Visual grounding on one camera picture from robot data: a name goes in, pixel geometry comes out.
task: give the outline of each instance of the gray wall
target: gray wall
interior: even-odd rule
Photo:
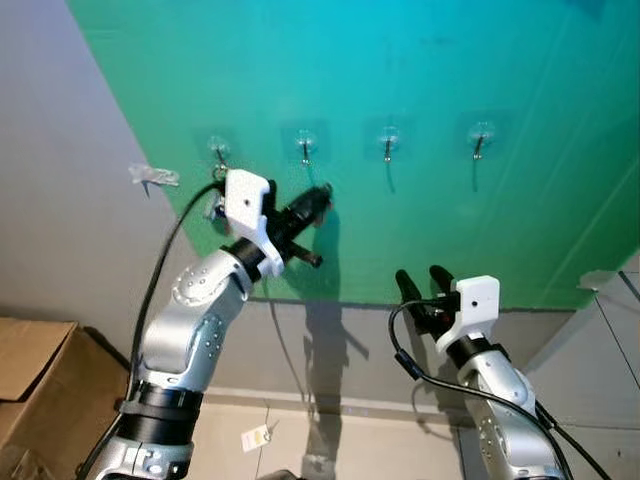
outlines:
[[[147,198],[131,184],[129,163],[144,161],[64,2],[1,2],[0,313],[77,320],[128,351],[174,219],[160,190]],[[180,235],[158,303],[194,259]],[[215,384],[289,393],[300,384],[320,394],[406,403],[413,384],[392,359],[386,315],[380,308],[251,302],[229,332]],[[568,317],[506,314],[496,337],[523,366]],[[434,373],[450,373],[426,344],[421,353],[414,339],[421,361]],[[560,380],[545,378],[549,389]],[[420,389],[419,403],[434,401]]]

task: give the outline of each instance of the brown cardboard box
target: brown cardboard box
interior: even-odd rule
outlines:
[[[0,318],[0,480],[70,480],[126,370],[76,323]]]

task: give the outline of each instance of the metal hook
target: metal hook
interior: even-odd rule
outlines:
[[[302,164],[303,165],[311,165],[311,161],[309,160],[309,142],[302,142]]]
[[[311,166],[311,151],[315,147],[315,135],[309,130],[300,130],[296,144],[302,148],[302,165]]]
[[[484,139],[487,138],[487,135],[485,133],[481,134],[478,137],[478,140],[476,141],[476,146],[473,149],[473,159],[474,160],[481,160],[482,159],[482,143],[484,142]]]
[[[222,180],[229,169],[229,164],[225,159],[225,154],[229,154],[229,144],[223,138],[213,136],[209,139],[208,146],[218,160],[218,164],[213,167],[213,178]]]
[[[482,121],[471,127],[467,136],[469,143],[473,145],[474,160],[482,159],[482,149],[493,141],[495,126],[492,122]]]
[[[398,144],[398,129],[393,126],[384,127],[379,140],[384,146],[384,163],[391,163],[391,151]]]

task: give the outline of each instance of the robotic arm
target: robotic arm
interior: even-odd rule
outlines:
[[[461,385],[501,397],[536,416],[531,384],[511,365],[502,346],[488,341],[498,319],[498,280],[485,275],[454,281],[439,266],[431,267],[430,273],[444,293],[429,301],[429,306],[408,307],[417,332],[431,334],[438,354],[451,358]],[[396,281],[403,302],[422,300],[404,270],[396,273]],[[410,362],[396,358],[411,374]],[[466,405],[478,429],[489,478],[565,480],[553,446],[531,421],[489,400],[468,396]]]
[[[227,328],[253,284],[279,275],[298,257],[322,258],[293,243],[330,206],[331,187],[313,187],[282,211],[273,181],[243,170],[227,173],[218,212],[240,238],[176,279],[171,299],[153,319],[132,365],[138,382],[120,407],[121,421],[89,470],[91,480],[184,478],[203,392],[209,385]]]

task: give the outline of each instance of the green backdrop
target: green backdrop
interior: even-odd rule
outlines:
[[[406,268],[491,274],[505,307],[575,308],[591,270],[637,248],[635,0],[70,0],[176,209],[207,182],[207,141],[273,178],[282,205],[329,181],[335,210],[274,298],[398,300]],[[473,160],[478,122],[494,135]],[[398,130],[390,164],[380,136]],[[300,129],[315,135],[301,164]],[[196,251],[228,243],[199,215]]]

